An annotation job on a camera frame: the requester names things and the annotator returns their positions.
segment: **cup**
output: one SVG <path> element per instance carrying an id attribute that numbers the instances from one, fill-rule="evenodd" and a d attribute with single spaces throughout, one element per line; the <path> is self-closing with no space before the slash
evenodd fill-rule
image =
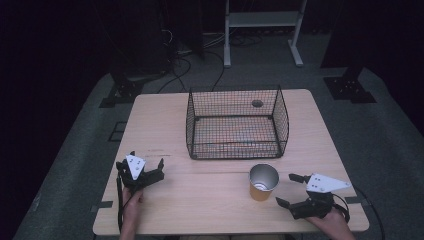
<path id="1" fill-rule="evenodd" d="M 256 201 L 265 201 L 280 182 L 277 170 L 269 164 L 260 163 L 249 172 L 250 196 Z"/>

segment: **person's arm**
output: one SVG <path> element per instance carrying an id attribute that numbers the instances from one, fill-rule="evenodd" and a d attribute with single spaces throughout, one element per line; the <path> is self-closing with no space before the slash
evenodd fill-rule
<path id="1" fill-rule="evenodd" d="M 335 208 L 332 208 L 322 219 L 317 217 L 308 217 L 305 219 L 314 224 L 332 240 L 355 240 L 343 214 Z"/>
<path id="2" fill-rule="evenodd" d="M 143 200 L 143 190 L 139 190 L 131 197 L 128 188 L 122 191 L 123 203 L 127 203 L 123 212 L 123 221 L 120 240 L 134 240 L 140 218 L 140 206 Z"/>

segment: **metal stand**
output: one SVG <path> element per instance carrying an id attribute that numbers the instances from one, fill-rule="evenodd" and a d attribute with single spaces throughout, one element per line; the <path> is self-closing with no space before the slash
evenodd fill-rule
<path id="1" fill-rule="evenodd" d="M 225 6 L 225 44 L 224 44 L 224 67 L 231 67 L 230 53 L 230 28 L 232 27 L 277 27 L 295 26 L 293 39 L 289 40 L 290 51 L 292 52 L 296 66 L 303 66 L 303 61 L 297 50 L 296 44 L 305 13 L 307 0 L 302 1 L 299 11 L 288 12 L 243 12 L 230 13 L 230 0 Z"/>
<path id="2" fill-rule="evenodd" d="M 324 81 L 335 100 L 350 100 L 352 103 L 375 103 L 374 97 L 358 81 L 362 66 L 350 66 L 341 77 L 325 77 Z"/>

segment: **floor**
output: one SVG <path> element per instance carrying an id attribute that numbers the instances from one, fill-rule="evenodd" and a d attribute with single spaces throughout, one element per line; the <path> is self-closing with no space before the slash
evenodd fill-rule
<path id="1" fill-rule="evenodd" d="M 253 38 L 258 43 L 249 47 L 232 47 L 232 67 L 228 69 L 222 65 L 222 45 L 208 48 L 204 59 L 189 55 L 175 61 L 175 74 L 182 75 L 179 79 L 170 73 L 145 84 L 142 93 L 185 92 L 193 86 L 214 84 L 279 84 L 283 89 L 308 89 L 352 183 L 367 195 L 364 202 L 372 203 L 364 206 L 370 228 L 355 233 L 357 239 L 380 239 L 381 227 L 386 239 L 420 239 L 424 235 L 423 136 L 390 96 L 382 79 L 367 69 L 359 81 L 376 103 L 333 99 L 323 78 L 340 76 L 345 69 L 320 68 L 329 36 L 300 36 L 298 47 L 304 61 L 300 68 L 294 65 L 287 46 L 290 36 L 285 34 Z M 119 141 L 109 138 L 118 122 L 127 121 L 132 107 L 130 103 L 99 107 L 112 86 L 109 74 L 99 79 L 14 239 L 117 239 L 95 236 L 92 231 L 96 207 L 119 148 Z M 327 239 L 321 233 L 293 236 Z M 137 237 L 156 238 L 162 236 Z"/>

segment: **wire cage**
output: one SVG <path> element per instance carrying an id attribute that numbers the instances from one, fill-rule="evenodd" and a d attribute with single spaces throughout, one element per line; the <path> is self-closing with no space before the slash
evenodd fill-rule
<path id="1" fill-rule="evenodd" d="M 186 143 L 192 159 L 279 158 L 288 136 L 279 86 L 190 89 Z"/>

